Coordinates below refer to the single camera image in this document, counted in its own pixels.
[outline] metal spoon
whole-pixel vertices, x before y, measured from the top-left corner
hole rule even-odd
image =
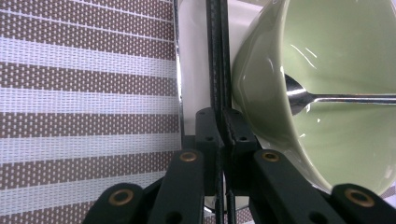
[[[314,102],[396,105],[396,94],[313,94],[286,74],[285,81],[292,115]]]

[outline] brass screw insert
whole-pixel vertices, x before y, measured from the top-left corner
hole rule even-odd
[[[346,197],[362,207],[373,207],[375,202],[372,197],[357,189],[346,189]]]
[[[264,152],[262,153],[262,158],[267,161],[279,161],[279,156],[274,152]]]
[[[197,159],[197,155],[193,152],[184,152],[180,155],[180,159],[182,161],[195,161]]]
[[[118,198],[121,194],[126,194],[126,197]],[[114,206],[122,206],[126,203],[130,202],[134,197],[134,192],[130,189],[119,189],[116,192],[113,192],[108,199],[108,202]]]

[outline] bowl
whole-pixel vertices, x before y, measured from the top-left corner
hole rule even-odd
[[[396,179],[396,106],[313,103],[290,111],[284,74],[313,93],[396,93],[390,0],[273,0],[233,63],[233,99],[262,147],[314,186],[384,192]]]

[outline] brown stripe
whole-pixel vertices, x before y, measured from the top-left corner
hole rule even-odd
[[[174,43],[120,35],[73,25],[42,21],[1,12],[2,36],[81,49],[175,59]]]
[[[0,216],[4,224],[73,224],[82,223],[94,202],[66,204],[63,206],[44,208],[24,213]]]
[[[19,63],[0,63],[0,87],[48,91],[177,95],[175,78],[136,76]]]
[[[0,122],[0,138],[178,132],[178,115],[0,113]]]
[[[147,15],[150,17],[160,18],[167,21],[173,19],[173,4],[159,0],[83,0],[84,2],[94,3],[96,5],[113,7],[124,11],[131,11],[137,14]]]
[[[0,180],[0,190],[164,171],[173,153],[174,151],[165,151],[4,163],[0,165],[3,177]]]
[[[396,188],[395,186],[390,187],[387,189],[383,194],[381,194],[381,198],[385,199],[388,197],[391,197],[393,195],[396,195]]]
[[[224,216],[224,223],[227,223],[227,220],[227,216]],[[252,220],[253,217],[251,216],[250,210],[248,208],[236,211],[236,223],[242,224]],[[211,217],[204,218],[204,224],[216,224],[216,217],[213,215]]]
[[[74,1],[32,0],[24,1],[23,4],[7,1],[0,5],[0,9],[124,33],[167,40],[174,38],[171,22],[156,21]]]

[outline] spoon handle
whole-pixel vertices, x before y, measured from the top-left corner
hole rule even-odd
[[[313,102],[396,105],[396,94],[313,94]]]

